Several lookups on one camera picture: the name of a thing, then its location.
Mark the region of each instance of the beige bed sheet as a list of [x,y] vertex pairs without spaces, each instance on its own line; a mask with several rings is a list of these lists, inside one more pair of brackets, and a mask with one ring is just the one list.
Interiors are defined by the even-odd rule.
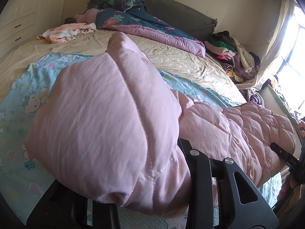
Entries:
[[[77,39],[50,44],[45,40],[31,40],[0,60],[0,103],[9,93],[13,82],[26,71],[27,65],[38,61],[49,52],[98,55],[105,52],[113,30],[77,36]],[[223,69],[210,56],[205,59],[150,39],[128,35],[155,67],[191,79],[206,88],[236,102],[246,102]]]

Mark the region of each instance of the window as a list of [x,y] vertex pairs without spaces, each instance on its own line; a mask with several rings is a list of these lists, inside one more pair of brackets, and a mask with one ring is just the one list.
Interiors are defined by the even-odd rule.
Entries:
[[279,57],[278,70],[281,92],[293,110],[305,114],[305,15],[295,7],[289,22]]

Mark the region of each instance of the black bracket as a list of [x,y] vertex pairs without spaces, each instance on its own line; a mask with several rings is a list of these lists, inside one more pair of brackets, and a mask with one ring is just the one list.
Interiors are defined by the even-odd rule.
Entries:
[[88,199],[63,186],[57,180],[42,196],[26,227],[30,229],[120,229],[115,204],[93,201],[93,226],[87,225]]
[[273,150],[280,159],[286,162],[289,167],[289,172],[292,174],[293,178],[300,184],[305,184],[305,168],[301,162],[296,159],[292,154],[280,148],[276,143],[270,145],[271,150]]
[[276,229],[279,222],[258,189],[231,158],[209,159],[179,139],[190,168],[192,190],[186,229],[213,228],[212,177],[219,203],[217,229]]

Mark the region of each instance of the white curtain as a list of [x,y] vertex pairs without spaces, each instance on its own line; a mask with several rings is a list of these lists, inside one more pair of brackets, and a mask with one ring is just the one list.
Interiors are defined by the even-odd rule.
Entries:
[[283,60],[278,58],[281,51],[282,42],[285,37],[286,29],[293,16],[295,3],[291,0],[282,0],[281,10],[276,25],[274,35],[270,41],[265,57],[261,60],[260,68],[256,76],[245,83],[237,84],[239,89],[253,88],[260,90],[268,78],[277,72]]

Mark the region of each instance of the wardrobe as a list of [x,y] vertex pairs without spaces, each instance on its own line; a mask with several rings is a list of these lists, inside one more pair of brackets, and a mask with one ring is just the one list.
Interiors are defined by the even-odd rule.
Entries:
[[64,0],[9,0],[0,15],[0,57],[61,25]]

